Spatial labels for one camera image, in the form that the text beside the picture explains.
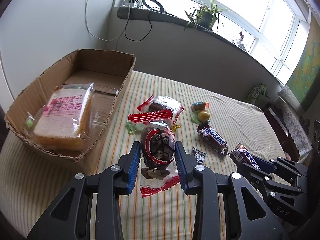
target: black and white candy wrapper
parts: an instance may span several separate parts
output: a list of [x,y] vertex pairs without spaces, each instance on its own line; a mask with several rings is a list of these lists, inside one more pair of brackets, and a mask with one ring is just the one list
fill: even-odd
[[199,151],[196,148],[192,148],[192,155],[197,159],[197,163],[204,165],[204,158],[206,154],[204,152]]

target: black robotic claw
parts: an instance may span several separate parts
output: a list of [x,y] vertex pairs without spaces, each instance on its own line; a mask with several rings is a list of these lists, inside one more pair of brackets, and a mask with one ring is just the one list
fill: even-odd
[[175,160],[182,189],[187,195],[197,195],[193,240],[220,239],[218,193],[223,194],[227,240],[289,239],[266,203],[238,172],[226,176],[198,165],[181,142],[176,142]]
[[[176,142],[175,150],[181,187],[187,195],[197,195],[193,240],[220,239],[221,207],[218,193],[223,194],[227,240],[288,239],[272,211],[282,213],[276,205],[289,201],[284,200],[283,196],[293,196],[294,201],[301,201],[300,198],[306,194],[302,166],[278,159],[274,164],[261,162],[262,166],[268,167],[268,173],[257,172],[250,166],[243,165],[239,166],[239,173],[233,172],[226,176],[198,165],[192,155],[186,154],[181,142]],[[45,210],[27,240],[89,240],[94,193],[98,194],[96,239],[122,240],[118,196],[131,193],[139,162],[140,143],[134,142],[129,154],[121,156],[118,164],[102,173],[88,177],[82,173],[77,174]],[[293,185],[284,187],[272,181],[269,175],[271,171],[280,175],[284,172],[284,179]],[[240,173],[254,182],[254,186],[258,184],[268,205]],[[296,203],[294,206],[298,214],[303,213],[303,206],[300,209],[296,207]]]
[[[243,163],[237,171],[260,191],[275,215],[294,226],[303,224],[308,219],[307,167],[282,157],[270,161],[252,157],[261,170]],[[290,186],[275,182],[270,173],[281,177]]]
[[140,143],[117,165],[86,177],[78,173],[52,201],[31,229],[27,240],[89,240],[92,195],[98,194],[96,239],[123,239],[119,195],[129,195],[140,162]]

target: striped bed sheet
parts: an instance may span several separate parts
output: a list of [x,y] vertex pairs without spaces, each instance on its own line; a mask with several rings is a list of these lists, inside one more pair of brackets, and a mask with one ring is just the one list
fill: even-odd
[[[134,135],[126,130],[128,114],[150,95],[167,95],[185,107],[179,116],[176,140],[182,141],[187,153],[192,147],[206,152],[205,165],[213,171],[229,175],[236,166],[229,156],[218,156],[205,144],[191,122],[191,104],[208,101],[211,124],[228,142],[229,150],[238,143],[250,153],[266,160],[285,157],[284,152],[263,112],[253,106],[225,96],[169,79],[134,71],[119,108],[114,113],[98,172],[118,162],[129,152]],[[27,236],[37,219],[74,174],[38,156],[13,133],[9,133],[0,154],[0,210],[23,236]],[[124,239],[191,239],[196,197],[186,196],[180,184],[151,197],[142,198],[140,177],[130,196],[120,196]],[[221,239],[226,239],[223,200],[220,196]],[[92,205],[95,219],[95,203]],[[90,238],[95,239],[94,222]]]

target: bread package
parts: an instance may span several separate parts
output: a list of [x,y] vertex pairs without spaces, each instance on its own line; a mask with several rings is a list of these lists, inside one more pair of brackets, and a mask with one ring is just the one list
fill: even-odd
[[33,141],[49,150],[81,151],[90,123],[93,86],[58,86],[33,130]]

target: white wall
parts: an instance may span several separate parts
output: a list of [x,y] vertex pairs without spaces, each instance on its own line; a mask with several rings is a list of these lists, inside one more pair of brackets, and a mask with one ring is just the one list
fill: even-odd
[[[117,36],[126,20],[116,16],[113,8],[108,39]],[[152,22],[150,34],[140,42],[121,36],[118,50],[133,53],[135,70],[201,87],[237,100],[244,100],[252,87],[265,83],[268,95],[277,98],[278,81],[251,56],[229,43],[196,29],[183,31],[183,26]],[[150,30],[148,21],[130,20],[127,36],[139,40]],[[116,41],[107,45],[116,48]]]
[[[107,36],[112,2],[88,2],[89,29],[101,38]],[[85,0],[12,0],[0,18],[0,53],[14,98],[64,55],[82,48],[105,49],[106,43],[85,28],[84,6]],[[6,112],[12,98],[2,73],[0,89],[0,104]]]

